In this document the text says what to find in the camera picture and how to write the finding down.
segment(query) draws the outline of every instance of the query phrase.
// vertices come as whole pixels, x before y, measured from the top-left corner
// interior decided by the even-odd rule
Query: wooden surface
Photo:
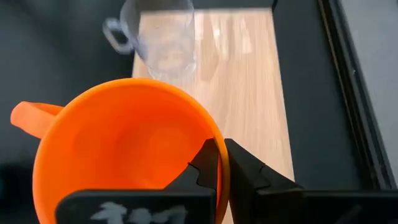
[[[195,74],[172,84],[209,111],[225,138],[293,180],[272,11],[197,11],[195,32]],[[150,77],[137,55],[133,77]],[[223,223],[233,223],[229,209]]]

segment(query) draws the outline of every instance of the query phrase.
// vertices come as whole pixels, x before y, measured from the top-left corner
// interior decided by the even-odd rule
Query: dark background
[[[11,110],[22,100],[66,105],[95,85],[130,77],[132,56],[118,55],[101,31],[123,2],[0,0],[1,223],[37,222],[31,174],[39,140],[11,126]],[[308,189],[361,189],[317,1],[279,0],[274,23],[295,180]]]

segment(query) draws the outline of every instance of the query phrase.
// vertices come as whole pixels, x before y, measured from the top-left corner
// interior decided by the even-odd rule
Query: glass mug
[[[179,79],[195,69],[193,12],[192,0],[127,0],[120,19],[106,19],[103,32],[120,54],[135,50],[153,78]],[[120,43],[114,32],[127,41]]]

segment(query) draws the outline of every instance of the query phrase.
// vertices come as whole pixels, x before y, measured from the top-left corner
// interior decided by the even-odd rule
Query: glass mug handle
[[[134,50],[134,47],[130,43],[129,37],[124,33],[122,29],[122,25],[118,19],[109,18],[104,21],[102,31],[112,45],[112,47],[117,51],[119,54],[128,55]],[[120,43],[112,32],[120,32],[127,37],[126,43]]]

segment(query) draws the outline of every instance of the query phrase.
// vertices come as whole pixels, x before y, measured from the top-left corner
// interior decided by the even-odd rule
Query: black plastic part
[[[230,204],[235,224],[391,223],[398,191],[312,191],[280,175],[226,139],[231,166]]]
[[[162,220],[160,223],[173,223],[172,220],[178,219],[183,222],[177,223],[213,224],[217,165],[217,145],[214,139],[208,139],[187,168],[165,189],[75,192],[58,204],[57,223],[100,224],[113,219],[114,223],[110,224],[122,224],[146,217],[154,223]]]
[[[340,2],[318,0],[367,189],[396,189]]]

